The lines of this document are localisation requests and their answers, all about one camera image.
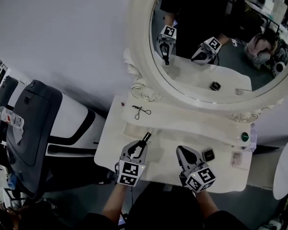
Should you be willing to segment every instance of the round mirror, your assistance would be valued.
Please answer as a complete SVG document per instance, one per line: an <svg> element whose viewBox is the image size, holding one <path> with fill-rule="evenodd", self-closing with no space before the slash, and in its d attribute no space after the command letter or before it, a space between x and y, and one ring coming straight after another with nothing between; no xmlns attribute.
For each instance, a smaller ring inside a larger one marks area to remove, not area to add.
<svg viewBox="0 0 288 230"><path fill-rule="evenodd" d="M155 75L188 98L255 98L288 76L288 0L155 0L150 49Z"/></svg>

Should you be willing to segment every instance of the green button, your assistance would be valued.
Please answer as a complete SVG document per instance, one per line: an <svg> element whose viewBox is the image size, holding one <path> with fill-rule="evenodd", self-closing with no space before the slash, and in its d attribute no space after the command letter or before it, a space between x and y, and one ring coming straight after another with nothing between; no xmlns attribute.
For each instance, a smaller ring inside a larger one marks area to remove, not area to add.
<svg viewBox="0 0 288 230"><path fill-rule="evenodd" d="M241 135L242 141L246 142L249 139L249 135L246 132L243 132Z"/></svg>

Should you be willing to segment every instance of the plastic bottle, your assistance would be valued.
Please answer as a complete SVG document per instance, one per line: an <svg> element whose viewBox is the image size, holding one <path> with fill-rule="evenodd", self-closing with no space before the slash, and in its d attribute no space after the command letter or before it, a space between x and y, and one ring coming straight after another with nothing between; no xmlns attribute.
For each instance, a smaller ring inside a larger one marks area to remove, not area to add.
<svg viewBox="0 0 288 230"><path fill-rule="evenodd" d="M0 106L0 119L15 128L24 126L24 119L4 106Z"/></svg>
<svg viewBox="0 0 288 230"><path fill-rule="evenodd" d="M8 186L11 190L15 190L16 188L16 183L17 183L17 177L14 174L9 175L8 179Z"/></svg>

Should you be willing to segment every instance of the white ornate mirror frame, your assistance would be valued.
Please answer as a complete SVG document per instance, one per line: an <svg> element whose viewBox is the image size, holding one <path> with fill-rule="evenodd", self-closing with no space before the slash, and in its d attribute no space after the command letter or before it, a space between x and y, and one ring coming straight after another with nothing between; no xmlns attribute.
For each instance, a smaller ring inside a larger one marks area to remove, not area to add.
<svg viewBox="0 0 288 230"><path fill-rule="evenodd" d="M168 103L200 112L234 115L239 122L243 122L244 118L246 118L246 122L251 122L254 120L252 117L256 119L262 109L270 108L288 94L287 65L277 78L246 95L221 99L217 94L203 96L199 93L192 93L192 97L190 97L186 90L182 90L181 86L178 86L170 77L161 74L161 71L164 70L161 66L157 67L154 62L150 33L154 4L155 0L130 0L128 10L130 56L145 81Z"/></svg>

